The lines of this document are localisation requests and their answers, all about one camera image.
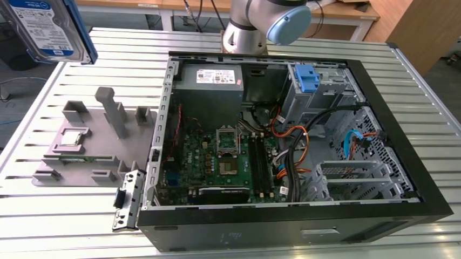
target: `sticker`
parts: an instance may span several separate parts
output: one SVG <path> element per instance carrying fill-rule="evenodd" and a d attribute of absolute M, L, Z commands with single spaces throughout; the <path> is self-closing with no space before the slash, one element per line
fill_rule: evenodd
<path fill-rule="evenodd" d="M 280 194 L 288 195 L 288 189 L 287 189 L 287 187 L 280 186 Z"/>
<path fill-rule="evenodd" d="M 360 16 L 362 20 L 375 20 L 375 17 Z"/>
<path fill-rule="evenodd" d="M 200 69 L 196 71 L 199 84 L 235 84 L 233 70 Z"/>
<path fill-rule="evenodd" d="M 284 118 L 281 117 L 281 116 L 279 116 L 279 115 L 276 115 L 276 120 L 280 122 L 280 123 L 283 123 L 284 122 Z"/>
<path fill-rule="evenodd" d="M 50 4 L 44 1 L 9 0 L 9 5 L 38 49 L 53 56 L 69 56 L 73 48 L 64 30 L 54 24 Z"/>
<path fill-rule="evenodd" d="M 153 7 L 157 8 L 158 6 L 156 4 L 137 4 L 138 7 Z"/>

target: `robotic arm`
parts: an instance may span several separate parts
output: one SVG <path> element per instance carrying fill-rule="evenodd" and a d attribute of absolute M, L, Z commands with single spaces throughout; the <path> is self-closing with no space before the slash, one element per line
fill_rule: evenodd
<path fill-rule="evenodd" d="M 293 42 L 309 25 L 307 0 L 232 0 L 223 34 L 228 53 L 260 54 L 265 39 L 275 45 Z"/>

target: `hard drive label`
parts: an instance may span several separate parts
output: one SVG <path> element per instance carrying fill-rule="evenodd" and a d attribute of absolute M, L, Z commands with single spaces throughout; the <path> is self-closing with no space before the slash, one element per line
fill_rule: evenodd
<path fill-rule="evenodd" d="M 9 5 L 38 49 L 53 56 L 69 56 L 73 48 L 62 29 L 54 24 L 54 12 L 44 1 L 9 0 Z"/>

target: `aluminum slotted table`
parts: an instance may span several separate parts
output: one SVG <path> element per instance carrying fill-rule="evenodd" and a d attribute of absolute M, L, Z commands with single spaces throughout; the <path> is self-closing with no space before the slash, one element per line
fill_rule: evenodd
<path fill-rule="evenodd" d="M 98 53 L 96 64 L 57 65 L 0 156 L 1 258 L 161 257 L 140 231 L 110 232 L 114 188 L 40 188 L 30 184 L 30 175 L 60 127 L 68 100 L 100 107 L 93 94 L 98 86 L 109 86 L 125 108 L 157 107 L 168 50 L 219 52 L 220 36 L 101 28 L 89 35 Z M 400 51 L 380 43 L 301 39 L 289 46 L 268 44 L 268 54 L 362 61 L 454 215 L 370 244 L 174 257 L 461 258 L 461 127 Z"/>

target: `metal bracket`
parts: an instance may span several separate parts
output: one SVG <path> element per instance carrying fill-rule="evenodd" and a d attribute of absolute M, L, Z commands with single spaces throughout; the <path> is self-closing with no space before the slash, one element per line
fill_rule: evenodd
<path fill-rule="evenodd" d="M 122 185 L 114 194 L 112 232 L 137 230 L 136 217 L 145 174 L 144 170 L 137 169 L 124 175 Z"/>

